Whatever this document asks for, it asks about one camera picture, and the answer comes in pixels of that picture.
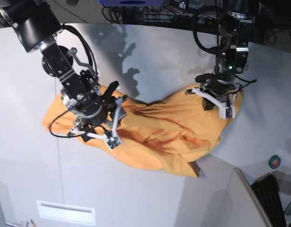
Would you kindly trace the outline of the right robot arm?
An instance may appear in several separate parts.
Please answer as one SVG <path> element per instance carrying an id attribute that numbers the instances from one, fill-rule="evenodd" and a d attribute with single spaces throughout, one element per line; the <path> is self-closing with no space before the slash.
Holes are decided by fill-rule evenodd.
<path id="1" fill-rule="evenodd" d="M 61 24 L 44 0 L 0 0 L 0 13 L 25 51 L 39 50 L 46 73 L 62 84 L 61 99 L 66 112 L 75 115 L 67 137 L 80 137 L 85 142 L 99 139 L 109 148 L 120 145 L 117 127 L 126 116 L 122 103 L 127 96 L 113 95 L 119 83 L 114 81 L 101 92 L 96 61 L 88 43 L 81 40 L 88 57 L 88 62 L 83 63 L 76 48 L 59 46 L 55 40 L 62 30 L 77 37 L 81 34 L 74 27 Z"/>

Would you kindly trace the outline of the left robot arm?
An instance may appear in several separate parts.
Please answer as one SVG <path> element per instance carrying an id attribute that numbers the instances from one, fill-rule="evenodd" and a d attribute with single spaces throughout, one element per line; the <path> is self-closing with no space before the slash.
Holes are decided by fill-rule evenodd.
<path id="1" fill-rule="evenodd" d="M 253 30 L 259 2 L 256 0 L 223 0 L 221 4 L 197 9 L 192 17 L 192 32 L 195 43 L 204 52 L 215 56 L 212 73 L 195 78 L 197 90 L 203 99 L 203 109 L 212 110 L 218 104 L 226 112 L 233 112 L 234 95 L 257 80 L 240 77 L 247 65 L 249 40 Z M 198 37 L 197 20 L 201 14 L 214 12 L 217 45 L 207 48 Z"/>

